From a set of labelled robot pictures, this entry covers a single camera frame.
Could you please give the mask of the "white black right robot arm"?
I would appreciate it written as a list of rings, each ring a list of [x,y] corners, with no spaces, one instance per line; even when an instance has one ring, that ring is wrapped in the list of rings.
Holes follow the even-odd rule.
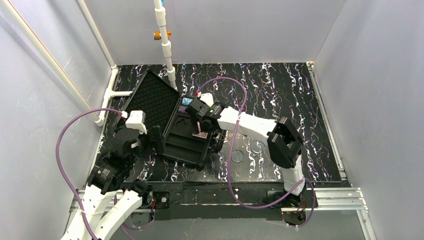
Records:
[[[304,140],[290,119],[260,118],[220,102],[209,106],[198,98],[193,99],[185,111],[196,134],[232,130],[263,143],[270,160],[280,167],[284,183],[284,194],[274,200],[274,204],[295,206],[305,200],[306,181],[302,172]]]

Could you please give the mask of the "red playing card box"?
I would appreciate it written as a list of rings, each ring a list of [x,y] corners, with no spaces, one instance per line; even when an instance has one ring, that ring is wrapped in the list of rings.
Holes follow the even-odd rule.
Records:
[[[196,130],[197,130],[197,133],[194,132],[192,134],[194,137],[198,137],[198,138],[202,138],[202,139],[207,139],[208,138],[208,133],[202,131],[201,125],[200,125],[200,122],[199,121],[196,122]]]

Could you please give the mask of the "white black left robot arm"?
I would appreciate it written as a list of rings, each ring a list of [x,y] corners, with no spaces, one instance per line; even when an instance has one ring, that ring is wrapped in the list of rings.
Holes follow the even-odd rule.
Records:
[[[153,203],[153,187],[136,179],[124,181],[150,149],[145,130],[122,128],[109,140],[89,174],[79,208],[63,234],[64,240],[108,240],[142,205]]]

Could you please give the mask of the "black poker set case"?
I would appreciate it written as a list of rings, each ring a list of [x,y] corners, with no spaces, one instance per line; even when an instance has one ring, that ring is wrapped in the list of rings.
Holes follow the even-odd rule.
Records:
[[[151,129],[160,126],[165,138],[165,152],[159,156],[200,171],[205,166],[208,153],[217,153],[223,148],[227,132],[218,130],[208,133],[207,139],[193,136],[190,116],[178,112],[182,98],[169,83],[147,70],[123,110],[128,113],[137,110],[145,112],[144,124],[151,148]]]

